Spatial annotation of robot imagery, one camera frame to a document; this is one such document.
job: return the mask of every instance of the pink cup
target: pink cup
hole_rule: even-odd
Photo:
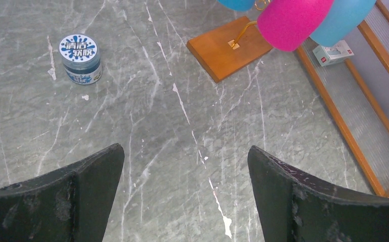
[[[258,29],[267,42],[294,51],[322,23],[334,0],[273,0],[258,17]]]

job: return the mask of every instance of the blue and white lid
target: blue and white lid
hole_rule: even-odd
[[[98,45],[84,34],[72,34],[63,38],[59,51],[64,65],[77,70],[91,68],[100,59]]]

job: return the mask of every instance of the gray marble table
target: gray marble table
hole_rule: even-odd
[[[0,187],[120,143],[103,241],[263,241],[252,145],[370,193],[294,53],[273,50],[215,84],[185,47],[244,14],[259,13],[216,0],[0,0]],[[57,52],[78,32],[102,51],[89,86],[68,79]]]

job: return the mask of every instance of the square wooden block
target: square wooden block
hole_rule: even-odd
[[[256,26],[250,26],[238,44],[231,47],[249,22],[248,17],[243,16],[187,42],[187,48],[216,83],[273,49]]]

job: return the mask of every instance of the light blue mug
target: light blue mug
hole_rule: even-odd
[[[330,12],[310,38],[322,46],[334,46],[367,17],[375,1],[335,0]]]
[[[250,10],[255,4],[255,0],[218,0],[218,2],[229,9],[240,12]]]

